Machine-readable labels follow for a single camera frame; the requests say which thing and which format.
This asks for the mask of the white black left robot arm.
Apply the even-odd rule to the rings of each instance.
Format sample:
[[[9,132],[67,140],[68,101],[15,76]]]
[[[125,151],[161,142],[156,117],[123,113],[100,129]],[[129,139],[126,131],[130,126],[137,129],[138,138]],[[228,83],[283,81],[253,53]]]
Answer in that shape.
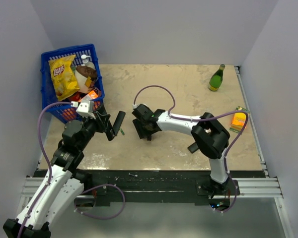
[[[18,216],[7,219],[3,225],[9,238],[49,238],[51,226],[69,204],[80,193],[89,194],[93,189],[90,175],[77,171],[84,158],[83,151],[95,133],[105,133],[108,140],[112,140],[115,132],[103,104],[97,108],[92,101],[72,105],[82,120],[65,124],[42,183]]]

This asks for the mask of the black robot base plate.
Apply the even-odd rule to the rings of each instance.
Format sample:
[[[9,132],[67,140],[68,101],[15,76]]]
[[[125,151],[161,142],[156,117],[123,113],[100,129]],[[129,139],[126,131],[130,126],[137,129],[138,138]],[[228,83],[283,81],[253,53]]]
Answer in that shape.
[[[208,206],[211,196],[225,194],[211,190],[209,171],[77,170],[74,178],[83,182],[85,190],[102,186],[96,190],[97,206],[122,201]],[[103,187],[108,184],[116,187]]]

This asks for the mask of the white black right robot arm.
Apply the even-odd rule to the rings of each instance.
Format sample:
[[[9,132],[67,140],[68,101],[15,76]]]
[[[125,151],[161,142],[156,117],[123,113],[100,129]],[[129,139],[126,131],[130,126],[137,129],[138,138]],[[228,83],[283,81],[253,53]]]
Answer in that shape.
[[[225,155],[230,134],[212,114],[183,116],[169,114],[161,109],[153,112],[145,104],[134,104],[132,114],[135,116],[133,124],[140,139],[151,140],[151,136],[159,131],[174,131],[192,136],[196,147],[209,158],[212,191],[222,195],[229,189],[229,170]]]

